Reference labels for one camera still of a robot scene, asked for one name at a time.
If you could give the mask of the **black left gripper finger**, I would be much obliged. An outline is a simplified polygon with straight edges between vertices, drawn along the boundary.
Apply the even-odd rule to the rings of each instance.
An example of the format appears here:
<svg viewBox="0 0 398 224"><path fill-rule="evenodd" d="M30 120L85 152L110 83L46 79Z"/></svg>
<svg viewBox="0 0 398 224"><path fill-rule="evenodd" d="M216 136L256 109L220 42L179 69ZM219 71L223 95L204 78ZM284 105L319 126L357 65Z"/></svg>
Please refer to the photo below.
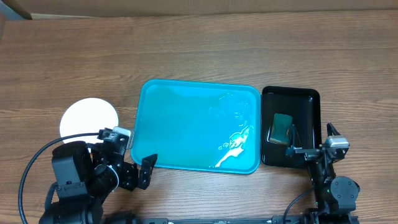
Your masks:
<svg viewBox="0 0 398 224"><path fill-rule="evenodd" d="M97 139L102 141L113 142L115 140L115 133L112 129L100 129Z"/></svg>
<svg viewBox="0 0 398 224"><path fill-rule="evenodd" d="M152 171L157 162L157 158L158 154L152 154L142 159L141 169L139 170L139 180L137 181L138 188L145 190L150 185Z"/></svg>

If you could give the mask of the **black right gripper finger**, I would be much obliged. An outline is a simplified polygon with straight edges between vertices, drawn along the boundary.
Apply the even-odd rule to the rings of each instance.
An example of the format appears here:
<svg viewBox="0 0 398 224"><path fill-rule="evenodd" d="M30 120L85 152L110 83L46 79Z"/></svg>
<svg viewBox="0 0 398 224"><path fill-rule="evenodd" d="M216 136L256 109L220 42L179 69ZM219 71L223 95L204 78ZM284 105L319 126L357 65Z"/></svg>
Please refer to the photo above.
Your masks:
<svg viewBox="0 0 398 224"><path fill-rule="evenodd" d="M332 125L332 123L328 123L326 125L326 131L328 136L339 136L340 133L336 130L336 128Z"/></svg>
<svg viewBox="0 0 398 224"><path fill-rule="evenodd" d="M299 149L302 149L302 143L300 141L296 125L293 124L289 129L289 139L285 155L292 157L295 154L295 150Z"/></svg>

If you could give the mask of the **white plate with ketchup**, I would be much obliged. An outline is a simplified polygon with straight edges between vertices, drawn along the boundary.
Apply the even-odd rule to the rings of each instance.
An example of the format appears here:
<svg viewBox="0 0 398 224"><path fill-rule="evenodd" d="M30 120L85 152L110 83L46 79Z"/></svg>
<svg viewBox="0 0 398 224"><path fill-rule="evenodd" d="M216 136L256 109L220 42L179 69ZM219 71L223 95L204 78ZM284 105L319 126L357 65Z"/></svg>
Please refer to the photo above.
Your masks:
<svg viewBox="0 0 398 224"><path fill-rule="evenodd" d="M60 121L60 137L97 133L119 125L116 109L100 98L85 98L72 104Z"/></svg>

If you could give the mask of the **green yellow scrub sponge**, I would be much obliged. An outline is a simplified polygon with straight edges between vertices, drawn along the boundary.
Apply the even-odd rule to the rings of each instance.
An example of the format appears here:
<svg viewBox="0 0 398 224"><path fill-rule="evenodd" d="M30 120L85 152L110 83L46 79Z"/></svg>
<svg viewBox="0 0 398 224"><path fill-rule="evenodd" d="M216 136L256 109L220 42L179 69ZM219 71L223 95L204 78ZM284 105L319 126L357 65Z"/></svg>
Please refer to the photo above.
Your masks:
<svg viewBox="0 0 398 224"><path fill-rule="evenodd" d="M289 143L292 124L293 117L287 114L276 113L274 115L269 141L275 144L287 145Z"/></svg>

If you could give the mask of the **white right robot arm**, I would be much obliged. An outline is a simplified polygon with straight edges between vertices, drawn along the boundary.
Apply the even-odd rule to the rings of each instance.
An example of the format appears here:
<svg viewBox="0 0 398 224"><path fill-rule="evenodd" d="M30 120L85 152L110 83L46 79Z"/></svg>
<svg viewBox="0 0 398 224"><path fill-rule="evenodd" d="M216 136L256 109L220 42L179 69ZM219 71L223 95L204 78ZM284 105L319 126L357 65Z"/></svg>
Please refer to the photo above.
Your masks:
<svg viewBox="0 0 398 224"><path fill-rule="evenodd" d="M282 223L358 223L351 212L356 210L360 186L349 177L337 176L333 164L345 158L349 149L348 140L331 123L327 124L328 137L313 149L295 146L298 134L294 125L289 131L286 156L302 160L308 169L312 188L305 191L288 205L282 216ZM301 198L315 194L315 208L306 209L297 220L287 216L291 207Z"/></svg>

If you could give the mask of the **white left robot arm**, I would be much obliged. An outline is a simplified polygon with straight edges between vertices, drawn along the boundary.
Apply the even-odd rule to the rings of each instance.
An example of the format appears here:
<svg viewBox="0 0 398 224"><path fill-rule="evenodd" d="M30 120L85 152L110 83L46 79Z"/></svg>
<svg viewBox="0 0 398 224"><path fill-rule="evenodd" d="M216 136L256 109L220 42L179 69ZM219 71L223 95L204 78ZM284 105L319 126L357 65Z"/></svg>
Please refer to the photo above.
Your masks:
<svg viewBox="0 0 398 224"><path fill-rule="evenodd" d="M40 223L140 223L133 213L119 212L103 216L103 203L118 187L145 190L150 184L158 155L131 164L124 155L132 147L133 133L115 127L101 129L99 143L73 141L56 147L52 167L56 181L45 201Z"/></svg>

